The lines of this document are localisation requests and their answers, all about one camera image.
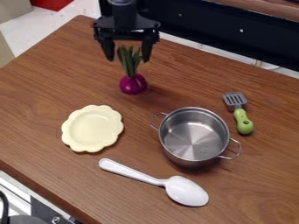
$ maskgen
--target spatula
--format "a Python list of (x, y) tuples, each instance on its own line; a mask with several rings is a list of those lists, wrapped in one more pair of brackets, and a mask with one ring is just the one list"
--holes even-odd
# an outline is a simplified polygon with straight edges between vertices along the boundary
[(229, 108), (234, 108), (233, 116), (237, 121), (239, 133), (246, 135), (254, 131), (254, 124), (248, 119), (242, 108), (247, 104), (246, 97), (241, 92), (223, 94), (223, 100)]

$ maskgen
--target plastic spoon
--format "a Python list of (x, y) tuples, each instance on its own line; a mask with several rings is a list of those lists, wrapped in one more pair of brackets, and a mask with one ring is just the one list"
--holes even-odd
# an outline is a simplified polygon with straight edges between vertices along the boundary
[(108, 158), (99, 161), (99, 167), (105, 171), (120, 174), (122, 176), (137, 179), (142, 182), (164, 186), (168, 196), (177, 203), (189, 207), (201, 207), (209, 201), (209, 195), (198, 184), (180, 176), (173, 176), (168, 179), (157, 179), (142, 172), (128, 168), (123, 164), (118, 164)]

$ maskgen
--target white floor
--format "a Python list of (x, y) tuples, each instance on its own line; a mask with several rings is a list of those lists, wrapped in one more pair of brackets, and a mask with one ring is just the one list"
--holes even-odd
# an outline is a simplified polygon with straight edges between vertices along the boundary
[[(100, 16), (98, 0), (74, 0), (59, 12), (34, 7), (31, 13), (0, 24), (0, 31), (3, 33), (11, 50), (17, 57), (77, 15), (98, 18)], [(274, 70), (278, 73), (299, 79), (298, 72), (286, 68), (263, 63), (256, 59), (250, 59), (235, 53), (226, 52), (207, 45), (201, 45), (199, 43), (177, 38), (165, 33), (161, 33), (161, 37), (163, 39), (168, 39), (170, 41), (191, 46), (210, 53), (215, 53), (233, 60)]]

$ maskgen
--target silver pot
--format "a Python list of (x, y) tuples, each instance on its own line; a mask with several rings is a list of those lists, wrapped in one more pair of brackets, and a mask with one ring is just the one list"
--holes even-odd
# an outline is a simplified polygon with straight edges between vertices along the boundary
[[(160, 127), (153, 125), (155, 118), (164, 115)], [(150, 126), (159, 132), (159, 138), (167, 157), (176, 165), (198, 168), (216, 162), (218, 158), (234, 159), (239, 156), (242, 145), (229, 137), (226, 123), (210, 110), (204, 108), (180, 108), (169, 114), (156, 113)], [(229, 140), (238, 144), (238, 150), (227, 149), (232, 157), (223, 156)]]

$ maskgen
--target scalloped plate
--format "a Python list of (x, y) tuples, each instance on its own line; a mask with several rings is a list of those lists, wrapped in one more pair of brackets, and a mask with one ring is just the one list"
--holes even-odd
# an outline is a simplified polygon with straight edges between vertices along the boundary
[(89, 105), (62, 124), (62, 142), (73, 151), (97, 152), (114, 144), (122, 133), (122, 116), (109, 106)]

